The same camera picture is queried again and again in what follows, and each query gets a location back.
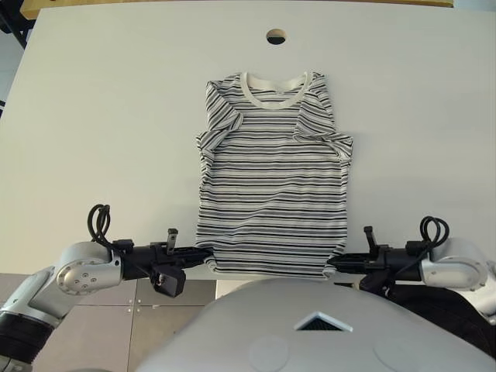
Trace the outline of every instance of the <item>black cable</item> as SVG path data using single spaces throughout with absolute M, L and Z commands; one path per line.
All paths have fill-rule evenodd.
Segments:
M 430 223 L 433 223 L 436 226 L 436 234 L 434 235 L 434 239 L 431 239 L 431 237 L 429 236 Z M 442 232 L 441 226 L 444 229 L 443 236 L 441 236 L 441 232 Z M 450 227 L 443 219 L 438 219 L 437 217 L 432 217 L 430 215 L 427 215 L 420 222 L 420 235 L 422 236 L 423 243 L 425 244 L 425 249 L 422 252 L 420 252 L 420 254 L 417 256 L 415 261 L 404 266 L 394 274 L 394 276 L 392 277 L 390 290 L 394 286 L 394 283 L 396 282 L 396 278 L 398 277 L 399 274 L 404 273 L 406 270 L 411 269 L 412 267 L 418 265 L 432 252 L 434 248 L 440 246 L 441 244 L 447 241 L 448 237 L 450 236 Z
M 93 222 L 95 220 L 95 213 L 98 211 L 97 217 L 96 217 L 96 224 L 95 228 L 93 227 Z M 109 227 L 110 227 L 110 205 L 103 205 L 103 204 L 97 204 L 93 208 L 91 208 L 90 212 L 88 213 L 88 231 L 90 232 L 91 235 L 91 241 L 96 242 L 108 250 L 111 250 L 114 254 L 119 256 L 122 261 L 127 261 L 130 264 L 132 264 L 134 267 L 136 267 L 138 270 L 142 271 L 147 275 L 147 277 L 150 276 L 150 272 L 145 268 L 137 263 L 134 263 L 133 260 L 126 255 L 124 252 L 121 250 L 117 249 L 112 243 L 110 243 L 107 238 L 105 238 L 105 234 L 108 232 Z

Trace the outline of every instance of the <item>striped t-shirt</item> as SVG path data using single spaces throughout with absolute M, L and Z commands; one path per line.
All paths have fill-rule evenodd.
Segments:
M 346 245 L 352 138 L 326 79 L 234 74 L 207 83 L 197 247 L 216 273 L 323 277 Z

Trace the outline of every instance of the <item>t-shirt sleeve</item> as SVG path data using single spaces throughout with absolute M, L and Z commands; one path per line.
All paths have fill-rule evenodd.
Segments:
M 307 94 L 301 103 L 294 139 L 298 142 L 321 142 L 329 146 L 336 158 L 351 163 L 353 138 L 336 131 L 334 112 L 327 91 Z
M 196 137 L 197 147 L 201 155 L 201 179 L 208 173 L 215 157 L 215 148 L 233 130 L 237 130 L 243 121 L 243 114 L 237 112 L 226 101 L 220 90 L 221 81 L 209 81 L 206 88 L 206 110 L 208 129 Z

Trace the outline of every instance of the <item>white table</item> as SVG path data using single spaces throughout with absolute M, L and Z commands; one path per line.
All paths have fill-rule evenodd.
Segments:
M 286 43 L 270 45 L 274 27 Z M 205 82 L 237 71 L 329 79 L 355 139 L 349 251 L 419 236 L 424 215 L 496 259 L 496 17 L 335 2 L 89 5 L 41 12 L 0 123 L 0 272 L 88 239 L 195 241 Z M 204 267 L 191 278 L 219 278 Z

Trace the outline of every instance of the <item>vent grille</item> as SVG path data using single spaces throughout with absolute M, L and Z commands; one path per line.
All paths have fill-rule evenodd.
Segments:
M 298 331 L 343 331 L 322 319 L 314 319 L 301 327 Z
M 293 328 L 297 331 L 353 331 L 351 325 L 334 319 L 323 312 L 313 312 L 305 316 Z

